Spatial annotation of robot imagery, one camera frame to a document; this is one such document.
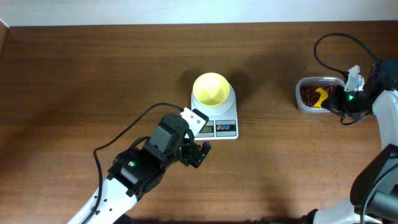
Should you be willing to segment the yellow plastic scoop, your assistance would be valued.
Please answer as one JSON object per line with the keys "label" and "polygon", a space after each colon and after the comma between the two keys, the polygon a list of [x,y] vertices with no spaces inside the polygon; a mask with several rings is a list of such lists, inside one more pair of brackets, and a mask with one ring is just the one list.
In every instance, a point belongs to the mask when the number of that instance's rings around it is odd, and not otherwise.
{"label": "yellow plastic scoop", "polygon": [[317,88],[315,91],[320,94],[320,97],[319,97],[318,101],[313,105],[313,107],[321,108],[322,103],[328,98],[328,92],[321,87]]}

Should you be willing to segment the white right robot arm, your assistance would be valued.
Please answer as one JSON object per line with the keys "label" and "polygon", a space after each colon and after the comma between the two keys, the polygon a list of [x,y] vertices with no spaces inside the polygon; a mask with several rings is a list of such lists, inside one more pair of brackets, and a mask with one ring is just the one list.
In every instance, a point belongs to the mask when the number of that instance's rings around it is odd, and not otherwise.
{"label": "white right robot arm", "polygon": [[397,61],[379,60],[367,80],[355,68],[322,106],[352,125],[373,116],[380,149],[355,178],[349,197],[330,208],[314,209],[301,223],[397,223]]}

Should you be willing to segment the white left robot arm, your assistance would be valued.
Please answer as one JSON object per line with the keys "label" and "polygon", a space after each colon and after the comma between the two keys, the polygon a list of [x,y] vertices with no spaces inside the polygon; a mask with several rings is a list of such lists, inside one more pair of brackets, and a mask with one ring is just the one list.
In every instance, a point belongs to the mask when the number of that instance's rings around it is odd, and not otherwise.
{"label": "white left robot arm", "polygon": [[106,177],[70,223],[115,223],[162,180],[174,163],[199,168],[211,149],[194,142],[209,118],[198,110],[163,116],[151,137],[118,154]]}

